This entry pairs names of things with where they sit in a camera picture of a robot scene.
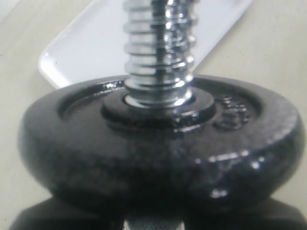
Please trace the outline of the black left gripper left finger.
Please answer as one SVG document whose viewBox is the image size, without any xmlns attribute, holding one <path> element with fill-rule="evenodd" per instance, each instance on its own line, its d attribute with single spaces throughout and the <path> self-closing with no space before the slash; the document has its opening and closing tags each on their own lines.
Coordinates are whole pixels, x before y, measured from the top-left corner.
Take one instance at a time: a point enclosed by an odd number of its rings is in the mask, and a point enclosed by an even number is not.
<svg viewBox="0 0 307 230">
<path fill-rule="evenodd" d="M 67 205 L 55 198 L 22 210 L 11 230 L 122 230 L 123 218 L 98 215 Z"/>
</svg>

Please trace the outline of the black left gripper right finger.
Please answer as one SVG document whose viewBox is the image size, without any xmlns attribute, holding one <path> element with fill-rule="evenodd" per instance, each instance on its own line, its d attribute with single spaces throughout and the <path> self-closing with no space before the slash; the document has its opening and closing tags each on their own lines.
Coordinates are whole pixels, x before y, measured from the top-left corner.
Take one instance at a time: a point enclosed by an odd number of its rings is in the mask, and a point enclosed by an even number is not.
<svg viewBox="0 0 307 230">
<path fill-rule="evenodd" d="M 305 230 L 306 218 L 296 208 L 269 198 L 225 214 L 194 214 L 184 220 L 187 230 Z"/>
</svg>

